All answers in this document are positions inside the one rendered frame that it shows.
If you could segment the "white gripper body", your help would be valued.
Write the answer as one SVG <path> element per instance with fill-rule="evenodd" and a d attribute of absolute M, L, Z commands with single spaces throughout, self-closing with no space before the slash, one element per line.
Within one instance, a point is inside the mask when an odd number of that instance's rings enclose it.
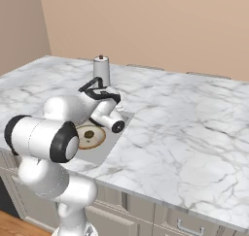
<path fill-rule="evenodd" d="M 120 94 L 112 87 L 110 86 L 105 86 L 103 89 L 102 89 L 102 93 L 106 96 L 106 97 L 119 97 Z"/>

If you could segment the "grey cabinet door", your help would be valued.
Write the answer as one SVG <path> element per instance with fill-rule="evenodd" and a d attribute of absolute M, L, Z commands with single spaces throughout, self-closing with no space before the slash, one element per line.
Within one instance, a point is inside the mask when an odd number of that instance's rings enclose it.
<path fill-rule="evenodd" d="M 54 202 L 38 197 L 18 178 L 20 157 L 10 151 L 0 150 L 0 176 L 3 179 L 18 215 L 25 221 L 54 232 L 59 219 Z"/>
<path fill-rule="evenodd" d="M 131 220 L 92 206 L 86 208 L 86 213 L 99 236 L 137 236 L 137 224 Z"/>

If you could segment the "white paper towel roll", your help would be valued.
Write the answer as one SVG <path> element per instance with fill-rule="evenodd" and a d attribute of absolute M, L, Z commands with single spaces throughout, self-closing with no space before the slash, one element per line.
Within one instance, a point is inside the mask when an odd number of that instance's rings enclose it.
<path fill-rule="evenodd" d="M 100 54 L 93 60 L 93 75 L 100 77 L 104 86 L 110 85 L 110 64 L 107 56 Z"/>

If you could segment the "dark appliance front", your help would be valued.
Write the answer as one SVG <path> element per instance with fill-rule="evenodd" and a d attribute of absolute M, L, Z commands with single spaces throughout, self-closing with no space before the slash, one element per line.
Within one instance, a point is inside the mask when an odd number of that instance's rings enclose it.
<path fill-rule="evenodd" d="M 6 190 L 5 185 L 0 178 L 0 210 L 13 216 L 19 218 L 16 207 L 9 195 L 8 190 Z"/>

